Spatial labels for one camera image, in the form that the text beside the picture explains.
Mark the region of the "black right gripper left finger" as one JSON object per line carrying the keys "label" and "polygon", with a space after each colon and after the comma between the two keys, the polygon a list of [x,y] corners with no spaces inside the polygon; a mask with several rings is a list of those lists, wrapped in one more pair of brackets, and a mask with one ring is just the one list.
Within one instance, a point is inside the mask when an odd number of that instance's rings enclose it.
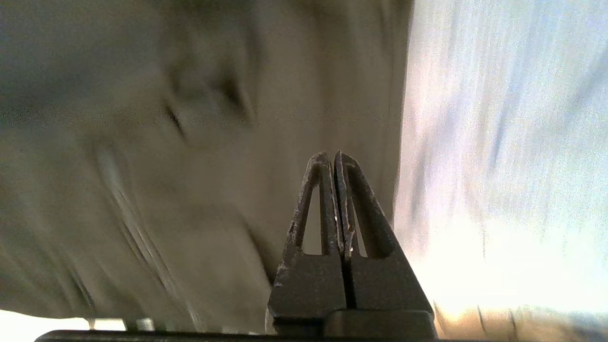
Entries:
{"label": "black right gripper left finger", "polygon": [[[319,190],[321,253],[303,250],[314,189]],[[342,275],[343,240],[332,175],[325,152],[306,166],[282,259],[267,303],[268,333],[323,333],[325,319],[347,307]]]}

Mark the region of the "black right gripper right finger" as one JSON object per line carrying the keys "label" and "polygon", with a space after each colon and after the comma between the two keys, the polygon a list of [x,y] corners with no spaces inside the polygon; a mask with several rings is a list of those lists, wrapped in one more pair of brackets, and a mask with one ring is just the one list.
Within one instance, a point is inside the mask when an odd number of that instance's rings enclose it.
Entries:
{"label": "black right gripper right finger", "polygon": [[343,152],[334,164],[347,292],[334,332],[434,333],[434,310],[360,165]]}

